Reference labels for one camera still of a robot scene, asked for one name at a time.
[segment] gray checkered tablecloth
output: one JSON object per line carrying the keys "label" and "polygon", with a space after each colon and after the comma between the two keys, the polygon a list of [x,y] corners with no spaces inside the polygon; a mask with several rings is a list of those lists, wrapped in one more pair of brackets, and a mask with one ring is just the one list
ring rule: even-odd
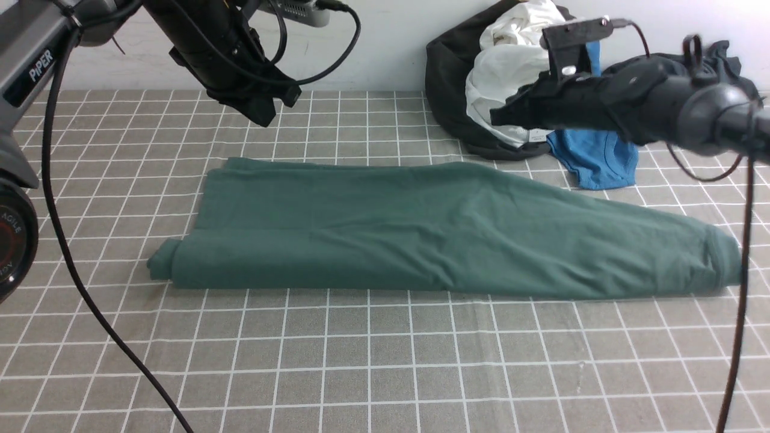
{"label": "gray checkered tablecloth", "polygon": [[[345,165],[465,160],[564,188],[551,156],[463,153],[419,92],[306,92],[269,128],[197,91],[64,92],[55,192],[83,280],[197,432],[713,431],[737,290],[555,302],[346,290],[184,291],[146,259],[188,232],[229,156]],[[16,137],[39,168],[43,101]],[[732,156],[682,154],[703,176]],[[638,186],[580,191],[682,213],[739,237],[745,170],[700,185],[661,145]],[[731,431],[770,431],[770,170],[758,169],[748,328]],[[176,432],[149,382],[81,302],[42,192],[37,262],[0,305],[0,432]]]}

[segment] clothing tag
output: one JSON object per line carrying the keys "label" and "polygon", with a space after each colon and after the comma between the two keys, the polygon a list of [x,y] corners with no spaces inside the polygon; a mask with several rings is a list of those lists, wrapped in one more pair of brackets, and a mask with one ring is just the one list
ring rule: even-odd
{"label": "clothing tag", "polygon": [[542,143],[543,141],[546,141],[546,136],[550,133],[551,131],[546,129],[530,129],[529,139],[527,141],[529,143]]}

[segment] wire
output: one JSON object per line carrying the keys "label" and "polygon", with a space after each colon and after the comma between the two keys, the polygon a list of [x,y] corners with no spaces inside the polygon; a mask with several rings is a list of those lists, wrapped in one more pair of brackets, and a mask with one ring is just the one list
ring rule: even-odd
{"label": "wire", "polygon": [[281,9],[278,7],[276,0],[267,0],[267,2],[270,3],[270,7],[273,8],[273,13],[276,14],[276,19],[278,20],[278,30],[281,34],[280,40],[278,42],[278,49],[276,50],[276,55],[273,57],[273,60],[270,60],[269,64],[270,66],[274,66],[280,62],[281,59],[283,59],[283,53],[286,52],[286,42],[289,36],[288,31],[286,30],[286,20],[283,19],[283,12],[281,12]]}
{"label": "wire", "polygon": [[666,147],[668,148],[668,152],[671,154],[671,158],[674,159],[674,162],[676,163],[676,165],[678,165],[679,168],[684,170],[685,174],[690,179],[697,180],[698,182],[711,183],[711,182],[718,182],[720,180],[727,179],[728,177],[730,177],[731,174],[733,174],[737,170],[737,168],[741,165],[741,162],[743,162],[743,156],[738,155],[738,157],[735,158],[735,162],[732,164],[732,166],[730,166],[730,168],[728,168],[724,173],[720,174],[719,176],[699,177],[699,176],[696,176],[695,173],[690,171],[687,167],[685,167],[685,165],[682,163],[679,157],[676,156],[676,152],[674,151],[674,148],[671,146],[671,144],[666,142]]}
{"label": "wire", "polygon": [[644,32],[641,30],[641,27],[639,27],[639,24],[629,21],[629,25],[632,25],[634,29],[636,29],[636,32],[639,34],[639,38],[641,39],[641,44],[644,45],[644,55],[647,56],[647,58],[650,58],[650,46],[647,45],[647,38],[644,37]]}
{"label": "wire", "polygon": [[136,365],[136,367],[147,377],[152,386],[155,387],[163,400],[174,412],[174,415],[176,415],[176,418],[179,420],[179,423],[182,425],[185,432],[193,433],[193,429],[189,426],[187,420],[185,419],[184,415],[182,415],[182,412],[179,410],[179,408],[176,407],[174,400],[171,399],[168,392],[163,389],[163,386],[158,382],[155,376],[152,375],[152,372],[142,363],[136,354],[134,354],[131,348],[126,345],[126,343],[115,332],[115,330],[112,329],[112,326],[110,326],[107,319],[105,319],[104,314],[102,314],[102,312],[99,310],[99,307],[96,306],[96,303],[91,298],[91,295],[86,290],[85,285],[78,275],[78,270],[75,267],[75,261],[72,259],[72,253],[70,252],[69,245],[67,244],[67,238],[64,233],[64,229],[62,229],[62,222],[59,220],[59,212],[56,209],[56,201],[53,195],[53,188],[51,186],[51,147],[53,122],[56,112],[56,103],[59,99],[59,90],[62,87],[62,80],[64,78],[64,70],[67,66],[70,53],[72,53],[72,50],[79,43],[80,36],[81,32],[79,30],[75,30],[67,39],[62,56],[55,65],[55,72],[51,82],[51,90],[48,97],[48,103],[45,106],[41,157],[42,186],[43,193],[45,195],[45,205],[48,207],[49,216],[51,217],[51,224],[53,225],[53,229],[56,232],[56,239],[59,241],[59,247],[62,250],[64,261],[67,265],[67,269],[69,270],[69,274],[72,277],[72,282],[75,283],[75,287],[78,289],[78,292],[85,301],[85,304],[88,305],[91,313],[94,315],[94,317],[96,317],[96,320],[99,321],[99,324],[102,325],[104,330],[107,331],[107,334],[109,334],[112,340],[115,341],[118,347],[120,347],[120,350],[122,350],[126,356],[131,359],[131,362]]}
{"label": "wire", "polygon": [[245,76],[247,78],[253,79],[254,81],[261,82],[264,84],[272,84],[276,86],[303,86],[306,84],[310,84],[311,82],[316,82],[326,76],[328,76],[330,73],[334,72],[337,68],[342,65],[342,63],[347,59],[348,55],[353,51],[353,47],[356,46],[358,43],[358,38],[361,35],[361,20],[358,17],[358,14],[356,11],[354,11],[350,6],[345,5],[344,3],[337,2],[335,0],[318,0],[316,2],[316,6],[319,8],[339,11],[339,12],[347,12],[350,14],[351,17],[353,17],[353,20],[356,23],[356,31],[353,34],[352,39],[350,40],[350,44],[345,48],[345,51],[342,53],[342,55],[334,62],[331,66],[323,70],[322,72],[319,72],[318,74],[311,76],[309,78],[300,79],[300,80],[278,80],[278,79],[267,79],[262,76],[258,76],[254,73],[251,73],[244,68],[241,68],[238,66],[233,60],[231,60],[227,55],[219,51],[219,49],[214,45],[211,40],[209,40],[208,37],[206,37],[206,34],[201,30],[201,28],[198,26],[198,24],[195,22],[193,17],[191,17],[187,11],[176,1],[176,0],[168,0],[169,3],[174,5],[181,13],[182,15],[187,18],[187,21],[189,22],[190,26],[192,26],[193,29],[195,29],[196,33],[198,33],[198,36],[200,36],[206,44],[209,46],[210,49],[212,49],[217,57],[222,59],[223,62],[225,62],[228,66],[235,69],[239,74],[242,76]]}
{"label": "wire", "polygon": [[[286,42],[288,40],[288,34],[286,31],[286,20],[283,18],[283,14],[280,13],[278,10],[278,5],[276,4],[275,0],[267,0],[268,3],[270,3],[270,6],[273,8],[274,11],[276,11],[276,18],[278,19],[278,29],[280,33],[280,40],[278,42],[278,49],[276,50],[276,54],[273,57],[272,60],[270,60],[267,65],[264,65],[263,67],[269,68],[270,66],[275,66],[280,60],[283,58],[283,54],[286,52]],[[249,42],[249,46],[254,51],[254,55],[261,55],[262,49],[256,44],[254,41],[254,38],[252,38],[251,33],[249,30],[246,30],[242,27],[238,27],[238,29],[241,32],[241,36],[246,39],[246,41]]]}
{"label": "wire", "polygon": [[[644,45],[644,53],[647,58],[650,58],[650,47],[647,44],[647,39],[644,37],[644,33],[641,28],[633,21],[628,20],[616,20],[615,25],[617,27],[625,27],[626,25],[632,25],[641,38],[641,43]],[[751,105],[751,111],[748,115],[748,128],[744,143],[748,144],[750,149],[748,152],[748,179],[746,181],[746,206],[743,219],[743,239],[742,239],[742,251],[741,251],[741,286],[738,292],[738,313],[735,318],[735,336],[732,342],[732,354],[730,358],[730,370],[728,372],[727,384],[725,385],[725,395],[722,399],[721,408],[719,410],[719,420],[717,422],[716,433],[725,433],[725,427],[727,426],[728,416],[730,415],[730,406],[732,404],[732,398],[735,394],[735,385],[738,382],[738,366],[741,363],[741,349],[743,347],[743,330],[746,324],[746,308],[748,305],[748,259],[752,247],[752,217],[754,210],[754,188],[755,188],[755,156],[753,153],[752,142],[755,138],[756,129],[756,110],[757,106]],[[724,173],[712,178],[703,178],[696,176],[693,172],[687,169],[681,162],[679,157],[674,152],[671,144],[666,143],[668,152],[674,159],[676,164],[684,170],[685,174],[690,178],[703,182],[713,183],[723,180],[732,175],[743,161],[743,156],[735,158],[735,162]]]}
{"label": "wire", "polygon": [[752,246],[752,217],[754,210],[754,156],[748,157],[748,179],[746,181],[746,210],[743,217],[743,252],[741,255],[741,288],[738,293],[738,318],[735,321],[735,337],[732,343],[732,356],[730,359],[730,371],[728,373],[725,396],[722,399],[719,410],[717,433],[724,433],[727,426],[727,418],[730,413],[732,395],[735,393],[735,384],[738,381],[738,365],[741,363],[741,349],[743,345],[743,329],[746,324],[746,306],[748,303],[748,257]]}

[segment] folded green garment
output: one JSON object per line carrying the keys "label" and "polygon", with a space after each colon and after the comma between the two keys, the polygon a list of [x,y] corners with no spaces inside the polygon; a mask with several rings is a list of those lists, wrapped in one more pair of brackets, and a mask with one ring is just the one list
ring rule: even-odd
{"label": "folded green garment", "polygon": [[560,299],[737,284],[735,239],[473,163],[342,167],[233,158],[184,240],[148,263],[180,288],[453,290]]}

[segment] blue garment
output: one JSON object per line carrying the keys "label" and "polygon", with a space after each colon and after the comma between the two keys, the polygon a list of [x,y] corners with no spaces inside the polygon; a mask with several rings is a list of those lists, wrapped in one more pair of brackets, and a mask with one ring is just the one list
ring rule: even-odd
{"label": "blue garment", "polygon": [[[601,75],[599,42],[586,45],[591,57],[591,72]],[[565,130],[548,134],[551,152],[562,165],[577,176],[584,190],[610,190],[634,185],[639,149],[611,131]]]}

